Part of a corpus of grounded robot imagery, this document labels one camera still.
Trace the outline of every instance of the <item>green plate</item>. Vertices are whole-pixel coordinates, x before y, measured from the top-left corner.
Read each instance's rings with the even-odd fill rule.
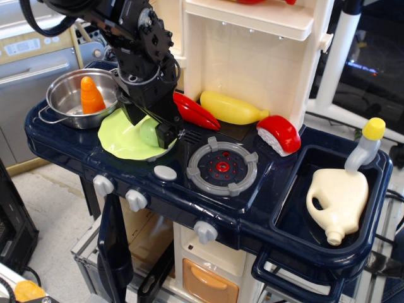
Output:
[[[146,144],[140,137],[140,126],[147,119],[150,117],[146,116],[134,126],[128,121],[122,109],[115,110],[102,121],[98,130],[102,148],[121,159],[153,160],[161,157],[175,142],[171,143],[167,150]]]

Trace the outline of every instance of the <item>orange drawer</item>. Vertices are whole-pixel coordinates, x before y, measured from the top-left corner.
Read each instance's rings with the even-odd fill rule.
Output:
[[[239,287],[231,281],[183,260],[184,288],[205,303],[237,303]]]

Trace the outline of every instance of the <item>gray burner ring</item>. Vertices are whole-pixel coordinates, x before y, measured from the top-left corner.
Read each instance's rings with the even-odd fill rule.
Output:
[[[227,186],[216,186],[206,182],[198,168],[198,163],[208,153],[217,152],[218,150],[232,151],[243,158],[244,163],[247,165],[247,175],[239,183],[230,183]],[[257,177],[257,162],[258,155],[256,152],[249,153],[245,148],[230,142],[218,142],[216,137],[208,138],[208,144],[199,148],[189,159],[188,167],[186,170],[187,177],[194,182],[194,184],[204,192],[214,194],[217,196],[230,196],[236,197],[242,191],[249,188]]]

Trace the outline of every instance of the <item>stainless steel pot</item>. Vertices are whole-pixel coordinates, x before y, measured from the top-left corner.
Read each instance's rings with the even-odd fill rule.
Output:
[[[81,79],[89,76],[104,98],[106,109],[94,114],[83,114],[81,106]],[[96,68],[80,69],[64,74],[48,88],[46,101],[48,106],[39,112],[39,118],[49,124],[62,122],[72,128],[90,129],[101,125],[102,120],[117,108],[116,91],[118,85],[112,79],[110,71]],[[51,108],[59,120],[48,121],[42,111]]]

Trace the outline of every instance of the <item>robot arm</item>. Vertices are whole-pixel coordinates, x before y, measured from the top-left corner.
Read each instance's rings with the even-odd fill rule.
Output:
[[[41,2],[65,15],[67,20],[81,18],[100,29],[117,57],[119,65],[117,82],[121,86],[118,99],[124,107],[126,117],[134,125],[145,115],[153,117],[160,123],[156,127],[158,144],[161,148],[168,148],[182,128],[182,117],[173,101],[180,68],[169,51],[173,46],[172,33],[164,29],[163,20],[158,18],[149,2],[145,0]],[[30,10],[27,9],[29,0],[20,0],[20,3],[28,22],[32,24],[32,20],[30,22],[26,15],[26,11]]]

